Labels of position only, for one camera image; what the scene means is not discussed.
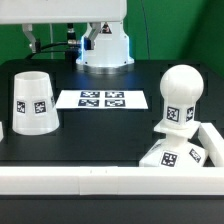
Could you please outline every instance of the green wall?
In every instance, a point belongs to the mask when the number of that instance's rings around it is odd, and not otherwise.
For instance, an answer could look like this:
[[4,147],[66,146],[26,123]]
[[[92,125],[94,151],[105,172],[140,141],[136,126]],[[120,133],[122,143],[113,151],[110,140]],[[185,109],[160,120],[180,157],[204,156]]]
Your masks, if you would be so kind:
[[[147,36],[141,0],[127,2],[125,31],[130,37],[131,56],[147,59]],[[200,60],[224,76],[223,0],[143,0],[143,3],[151,59]],[[85,28],[85,24],[76,25],[78,37],[85,32]],[[53,30],[55,42],[66,39],[64,24],[54,24]],[[0,63],[24,58],[30,53],[21,26],[0,26],[0,33]],[[34,25],[34,33],[43,45],[50,43],[49,25]],[[63,54],[58,53],[55,57],[63,58]]]

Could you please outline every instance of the sphere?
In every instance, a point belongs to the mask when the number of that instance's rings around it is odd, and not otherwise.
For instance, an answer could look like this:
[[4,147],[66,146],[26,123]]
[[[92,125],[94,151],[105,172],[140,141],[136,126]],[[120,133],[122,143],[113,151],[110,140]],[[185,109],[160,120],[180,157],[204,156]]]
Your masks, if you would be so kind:
[[170,68],[160,83],[164,100],[172,104],[194,104],[200,98],[203,89],[200,73],[188,65]]

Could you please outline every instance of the white cup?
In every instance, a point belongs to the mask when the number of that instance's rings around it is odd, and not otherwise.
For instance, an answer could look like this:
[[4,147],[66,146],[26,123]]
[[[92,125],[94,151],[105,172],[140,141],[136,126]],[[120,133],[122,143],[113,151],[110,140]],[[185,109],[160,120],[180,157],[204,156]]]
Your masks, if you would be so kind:
[[23,135],[41,135],[58,126],[49,75],[38,71],[15,75],[13,130]]

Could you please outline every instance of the black tabletop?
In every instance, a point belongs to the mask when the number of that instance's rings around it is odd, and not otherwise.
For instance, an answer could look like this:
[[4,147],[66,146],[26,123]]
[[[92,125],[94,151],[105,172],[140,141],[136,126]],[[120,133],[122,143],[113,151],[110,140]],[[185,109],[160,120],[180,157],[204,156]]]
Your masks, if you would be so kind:
[[[96,75],[77,71],[63,60],[12,60],[0,66],[1,166],[138,166],[163,134],[153,132],[162,119],[162,75],[188,64],[202,75],[205,88],[195,120],[212,122],[224,136],[224,79],[191,61],[136,61],[132,71]],[[44,71],[55,99],[61,90],[142,90],[148,109],[58,110],[60,127],[41,136],[12,130],[14,75]],[[197,135],[191,140],[200,144]],[[220,223],[222,197],[198,196],[1,196],[2,223]]]

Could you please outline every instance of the paper sheet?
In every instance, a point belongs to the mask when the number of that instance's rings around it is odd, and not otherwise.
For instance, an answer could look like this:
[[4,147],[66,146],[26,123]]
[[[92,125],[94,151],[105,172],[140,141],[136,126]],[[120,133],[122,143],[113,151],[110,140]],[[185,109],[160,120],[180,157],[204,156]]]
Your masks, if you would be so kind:
[[57,109],[148,109],[143,91],[62,90]]

